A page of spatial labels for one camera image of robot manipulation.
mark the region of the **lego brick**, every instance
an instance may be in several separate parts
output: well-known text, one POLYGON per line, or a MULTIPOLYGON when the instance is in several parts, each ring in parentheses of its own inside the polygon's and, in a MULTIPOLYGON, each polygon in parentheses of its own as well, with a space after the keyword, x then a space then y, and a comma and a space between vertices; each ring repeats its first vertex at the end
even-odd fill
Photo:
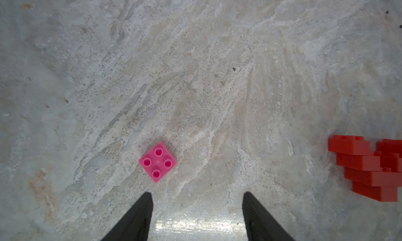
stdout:
POLYGON ((176 159, 163 142, 156 144, 138 162, 155 183, 159 182, 177 164, 176 159))
POLYGON ((379 156, 336 154, 336 164, 363 171, 382 171, 379 156))
POLYGON ((382 142, 377 142, 377 150, 402 154, 402 140, 383 139, 382 142))
POLYGON ((362 136, 334 135, 334 138, 328 139, 328 151, 352 155, 373 155, 371 143, 362 136))
POLYGON ((374 187, 402 187, 402 173, 345 168, 345 178, 374 187))
POLYGON ((382 151, 375 151, 374 154, 380 156, 381 167, 391 168, 392 172, 402 172, 402 158, 399 154, 382 151))
POLYGON ((371 187, 354 181, 352 190, 353 192, 380 202, 398 201, 397 187, 371 187))

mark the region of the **stone texture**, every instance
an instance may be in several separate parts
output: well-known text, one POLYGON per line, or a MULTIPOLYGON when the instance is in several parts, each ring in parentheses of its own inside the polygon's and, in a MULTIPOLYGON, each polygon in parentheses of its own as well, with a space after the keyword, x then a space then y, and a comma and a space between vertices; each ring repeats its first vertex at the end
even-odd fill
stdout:
POLYGON ((149 191, 149 240, 246 240, 251 191, 296 240, 399 240, 327 138, 402 139, 401 6, 0 0, 0 239, 97 241, 149 191))

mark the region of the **red lego brick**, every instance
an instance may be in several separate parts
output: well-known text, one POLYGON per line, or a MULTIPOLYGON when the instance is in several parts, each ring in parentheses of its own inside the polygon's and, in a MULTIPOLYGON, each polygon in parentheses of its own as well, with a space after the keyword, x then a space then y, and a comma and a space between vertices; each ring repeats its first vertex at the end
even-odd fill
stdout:
POLYGON ((177 164, 176 159, 163 142, 149 150, 138 162, 155 183, 159 182, 177 164))
POLYGON ((353 155, 373 155, 371 143, 364 140, 362 136, 334 135, 334 138, 328 139, 328 151, 353 155))
POLYGON ((374 187, 402 187, 402 173, 345 168, 345 178, 374 187))
POLYGON ((391 168, 383 167, 382 172, 392 172, 391 168))
POLYGON ((380 156, 381 167, 391 168, 392 172, 402 172, 402 158, 399 154, 382 151, 375 151, 374 154, 380 156))
POLYGON ((402 140, 382 139, 382 142, 377 142, 377 150, 402 154, 402 140))
POLYGON ((379 156, 336 154, 336 164, 363 171, 382 171, 379 156))
POLYGON ((371 187, 362 183, 353 182, 353 192, 372 198, 380 202, 397 202, 397 187, 371 187))

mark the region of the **pink lego brick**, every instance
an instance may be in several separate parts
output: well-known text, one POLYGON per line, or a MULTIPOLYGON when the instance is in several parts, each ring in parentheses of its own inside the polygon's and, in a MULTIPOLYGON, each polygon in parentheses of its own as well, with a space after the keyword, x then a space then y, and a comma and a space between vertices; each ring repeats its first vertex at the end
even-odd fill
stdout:
POLYGON ((328 151, 352 155, 373 155, 371 143, 368 140, 365 140, 363 136, 352 135, 334 135, 334 138, 329 138, 328 151))
POLYGON ((177 164, 173 154, 163 142, 149 150, 138 162, 155 183, 159 182, 177 164))

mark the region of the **marble surface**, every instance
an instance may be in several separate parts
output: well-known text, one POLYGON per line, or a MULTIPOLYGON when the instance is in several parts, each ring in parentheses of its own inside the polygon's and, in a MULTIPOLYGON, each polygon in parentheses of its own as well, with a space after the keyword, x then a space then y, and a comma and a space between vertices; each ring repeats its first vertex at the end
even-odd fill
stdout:
POLYGON ((402 0, 0 0, 0 239, 246 240, 251 191, 296 240, 400 240, 331 134, 402 139, 402 0), (163 140, 159 183, 138 159, 163 140))

